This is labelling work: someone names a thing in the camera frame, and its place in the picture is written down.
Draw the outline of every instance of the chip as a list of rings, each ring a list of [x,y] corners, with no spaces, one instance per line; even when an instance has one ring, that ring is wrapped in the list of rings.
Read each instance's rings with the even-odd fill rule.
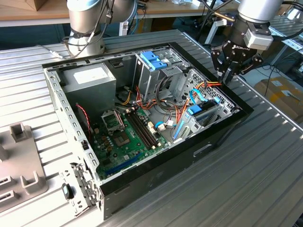
[[[130,142],[125,131],[117,132],[113,135],[113,139],[118,147],[121,147]]]
[[[108,164],[111,164],[112,162],[110,161],[109,158],[105,159],[104,161],[102,161],[103,165],[106,166]]]

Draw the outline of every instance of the expansion slot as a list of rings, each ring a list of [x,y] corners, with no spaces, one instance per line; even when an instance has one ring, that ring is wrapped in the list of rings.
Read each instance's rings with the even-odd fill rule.
[[[153,146],[155,147],[157,145],[157,141],[150,134],[150,132],[147,130],[147,128],[144,126],[143,122],[135,112],[128,113],[126,115],[126,118],[148,150],[150,150]]]
[[[110,174],[113,174],[113,173],[115,173],[115,172],[118,172],[119,170],[123,169],[124,167],[126,167],[126,166],[128,166],[128,165],[130,165],[130,164],[132,164],[132,163],[134,163],[134,162],[136,162],[137,159],[138,159],[142,154],[143,154],[143,153],[139,153],[139,154],[137,154],[135,157],[133,157],[133,158],[131,158],[131,159],[125,161],[124,163],[121,163],[120,165],[115,166],[115,167],[113,167],[113,168],[111,168],[111,169],[105,171],[105,174],[106,174],[106,175],[110,175]]]

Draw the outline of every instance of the cardboard box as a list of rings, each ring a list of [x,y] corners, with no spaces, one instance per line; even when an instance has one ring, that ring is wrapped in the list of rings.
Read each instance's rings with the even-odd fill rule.
[[[265,94],[267,81],[264,79],[254,87],[261,95]],[[272,78],[269,81],[266,99],[297,123],[301,123],[303,122],[303,105],[291,97],[289,93],[301,99],[303,103],[303,93],[287,79],[283,77]]]
[[[0,0],[0,5],[38,11],[47,0]]]

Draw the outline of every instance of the wooden table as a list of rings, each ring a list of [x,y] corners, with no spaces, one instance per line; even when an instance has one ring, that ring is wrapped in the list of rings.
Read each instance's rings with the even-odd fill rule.
[[[204,8],[193,4],[176,5],[170,0],[166,2],[150,0],[146,5],[145,18],[199,16],[202,15]],[[223,10],[232,11],[237,8],[238,3],[234,2],[223,7]],[[143,15],[143,11],[138,10],[138,18],[142,18]],[[64,0],[48,0],[38,12],[0,6],[0,27],[64,24],[69,22],[69,13]]]

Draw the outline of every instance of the ram slot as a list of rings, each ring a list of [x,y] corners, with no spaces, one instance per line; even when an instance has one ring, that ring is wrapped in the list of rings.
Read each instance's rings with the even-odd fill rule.
[[[134,119],[135,121],[142,126],[142,129],[145,132],[145,135],[148,137],[149,141],[151,142],[152,145],[157,145],[157,141],[155,138],[151,135],[150,131],[147,130],[147,128],[144,126],[144,123],[140,120],[139,116],[134,114]]]
[[[128,114],[126,118],[148,150],[157,144],[156,140],[150,135],[140,118],[135,113]]]

